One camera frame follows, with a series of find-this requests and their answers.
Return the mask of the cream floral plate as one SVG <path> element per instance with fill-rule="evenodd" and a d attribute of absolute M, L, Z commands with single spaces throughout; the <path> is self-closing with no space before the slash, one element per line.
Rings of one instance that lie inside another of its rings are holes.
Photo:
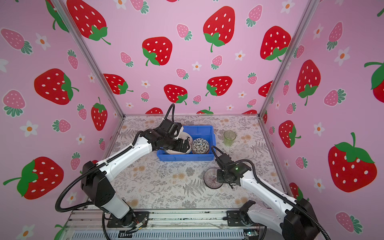
<path fill-rule="evenodd" d="M 178 144 L 174 150 L 165 150 L 169 155 L 185 155 L 192 151 L 193 138 L 188 133 L 182 132 L 178 137 Z"/>

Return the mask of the dark leaf patterned bowl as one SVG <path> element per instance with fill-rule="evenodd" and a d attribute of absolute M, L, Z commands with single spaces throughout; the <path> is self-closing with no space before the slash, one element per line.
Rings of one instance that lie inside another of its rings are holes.
<path fill-rule="evenodd" d="M 211 168 L 208 169 L 204 174 L 204 183 L 205 185 L 213 190 L 219 189 L 223 183 L 219 183 L 217 179 L 218 169 Z"/>

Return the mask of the pink floral bowl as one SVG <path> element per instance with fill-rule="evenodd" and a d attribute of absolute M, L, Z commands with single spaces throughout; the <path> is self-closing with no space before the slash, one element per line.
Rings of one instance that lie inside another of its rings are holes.
<path fill-rule="evenodd" d="M 197 138 L 192 142 L 193 154 L 202 155 L 207 154 L 210 150 L 210 144 L 203 138 Z"/>

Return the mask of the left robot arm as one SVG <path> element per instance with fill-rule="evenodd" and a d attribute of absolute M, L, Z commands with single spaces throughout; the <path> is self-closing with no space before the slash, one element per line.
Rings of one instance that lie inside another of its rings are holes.
<path fill-rule="evenodd" d="M 185 153 L 190 149 L 189 141 L 180 138 L 184 128 L 176 130 L 173 134 L 164 132 L 157 128 L 137 132 L 134 141 L 128 147 L 113 156 L 93 164 L 88 162 L 84 165 L 83 173 L 71 182 L 59 195 L 55 210 L 59 213 L 95 205 L 106 214 L 118 220 L 118 224 L 128 227 L 135 221 L 135 213 L 132 208 L 116 193 L 111 182 L 123 170 L 141 157 L 157 150 L 172 150 Z M 61 203 L 66 194 L 78 182 L 89 197 L 89 201 L 74 207 L 62 208 Z"/>

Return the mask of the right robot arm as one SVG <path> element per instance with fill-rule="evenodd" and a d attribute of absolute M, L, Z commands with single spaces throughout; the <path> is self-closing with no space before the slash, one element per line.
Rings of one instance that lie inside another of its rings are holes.
<path fill-rule="evenodd" d="M 243 161 L 237 161 L 219 166 L 219 182 L 238 185 L 256 195 L 271 208 L 268 210 L 256 203 L 245 207 L 246 216 L 251 222 L 274 230 L 285 240 L 315 240 L 319 234 L 326 240 L 331 238 L 319 223 L 308 200 L 297 200 L 260 179 L 253 164 L 248 166 Z"/>

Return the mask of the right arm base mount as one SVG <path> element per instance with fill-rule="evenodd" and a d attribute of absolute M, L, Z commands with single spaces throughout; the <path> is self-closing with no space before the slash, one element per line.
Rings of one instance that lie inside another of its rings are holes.
<path fill-rule="evenodd" d="M 246 212 L 240 210 L 227 211 L 223 220 L 227 221 L 230 227 L 264 227 L 260 223 L 253 222 Z"/>

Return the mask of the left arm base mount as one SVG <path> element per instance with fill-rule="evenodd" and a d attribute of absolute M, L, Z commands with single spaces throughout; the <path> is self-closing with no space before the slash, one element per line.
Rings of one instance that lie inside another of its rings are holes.
<path fill-rule="evenodd" d="M 143 211 L 128 212 L 128 214 L 122 219 L 117 219 L 114 215 L 111 215 L 109 217 L 107 227 L 132 229 L 141 224 L 139 228 L 146 228 L 148 225 L 149 217 L 150 212 Z"/>

